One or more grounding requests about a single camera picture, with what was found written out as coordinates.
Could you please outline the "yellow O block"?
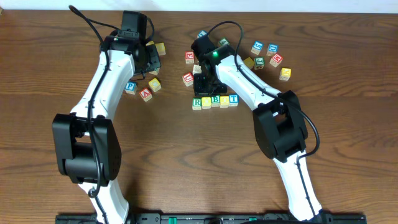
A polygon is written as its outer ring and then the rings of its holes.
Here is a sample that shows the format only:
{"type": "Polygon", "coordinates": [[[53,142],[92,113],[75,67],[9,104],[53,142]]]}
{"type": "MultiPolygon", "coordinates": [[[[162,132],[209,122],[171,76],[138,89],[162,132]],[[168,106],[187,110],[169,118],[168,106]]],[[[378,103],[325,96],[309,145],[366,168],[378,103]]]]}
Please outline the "yellow O block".
{"type": "Polygon", "coordinates": [[[201,99],[201,107],[203,110],[211,108],[211,97],[203,97],[201,99]]]}
{"type": "Polygon", "coordinates": [[[220,96],[220,108],[229,107],[229,96],[220,96]]]}

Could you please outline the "green B block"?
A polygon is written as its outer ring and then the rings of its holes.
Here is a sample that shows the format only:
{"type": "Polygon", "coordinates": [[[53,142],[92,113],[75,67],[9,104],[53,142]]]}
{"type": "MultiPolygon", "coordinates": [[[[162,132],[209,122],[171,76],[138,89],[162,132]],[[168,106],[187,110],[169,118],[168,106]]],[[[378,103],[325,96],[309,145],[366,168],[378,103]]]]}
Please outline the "green B block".
{"type": "Polygon", "coordinates": [[[211,107],[220,107],[220,95],[211,97],[211,107]]]}

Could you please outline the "green R block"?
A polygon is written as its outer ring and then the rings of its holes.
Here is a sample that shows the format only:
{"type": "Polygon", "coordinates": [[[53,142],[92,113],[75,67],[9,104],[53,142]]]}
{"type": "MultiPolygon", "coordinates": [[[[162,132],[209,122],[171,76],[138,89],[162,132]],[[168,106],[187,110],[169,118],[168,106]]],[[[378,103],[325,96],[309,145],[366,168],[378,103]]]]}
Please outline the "green R block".
{"type": "Polygon", "coordinates": [[[192,100],[192,110],[201,110],[201,109],[202,109],[201,98],[194,98],[192,100]]]}

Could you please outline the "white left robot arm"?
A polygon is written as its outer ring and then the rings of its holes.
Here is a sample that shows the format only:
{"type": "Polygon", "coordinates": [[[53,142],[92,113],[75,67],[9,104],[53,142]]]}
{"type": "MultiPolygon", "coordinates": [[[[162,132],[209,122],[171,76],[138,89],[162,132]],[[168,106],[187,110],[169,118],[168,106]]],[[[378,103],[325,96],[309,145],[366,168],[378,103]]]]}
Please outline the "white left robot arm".
{"type": "Polygon", "coordinates": [[[135,223],[117,176],[121,147],[113,119],[129,80],[160,68],[146,15],[124,11],[121,27],[100,38],[99,63],[81,100],[68,114],[56,114],[53,139],[59,172],[85,191],[93,215],[58,215],[56,223],[135,223]]]}

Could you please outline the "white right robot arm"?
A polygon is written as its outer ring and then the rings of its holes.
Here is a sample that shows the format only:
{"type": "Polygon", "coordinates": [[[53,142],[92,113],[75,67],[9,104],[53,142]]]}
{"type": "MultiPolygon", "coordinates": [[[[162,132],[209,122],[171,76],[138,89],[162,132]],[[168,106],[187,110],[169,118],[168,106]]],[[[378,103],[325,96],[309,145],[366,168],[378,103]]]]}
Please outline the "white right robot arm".
{"type": "Polygon", "coordinates": [[[208,36],[191,49],[201,66],[194,76],[196,96],[216,96],[232,89],[252,110],[260,150],[273,160],[287,192],[290,213],[299,221],[314,221],[322,211],[307,169],[308,131],[312,124],[292,91],[284,93],[262,81],[229,45],[215,46],[208,36]]]}

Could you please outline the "blue T block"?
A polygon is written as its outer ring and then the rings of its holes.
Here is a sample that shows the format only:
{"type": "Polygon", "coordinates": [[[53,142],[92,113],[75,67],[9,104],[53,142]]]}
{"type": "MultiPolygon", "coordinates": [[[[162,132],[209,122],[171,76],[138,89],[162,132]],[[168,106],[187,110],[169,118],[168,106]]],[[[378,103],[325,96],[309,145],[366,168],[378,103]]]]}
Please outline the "blue T block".
{"type": "Polygon", "coordinates": [[[229,95],[229,107],[238,106],[239,96],[237,94],[229,95]]]}

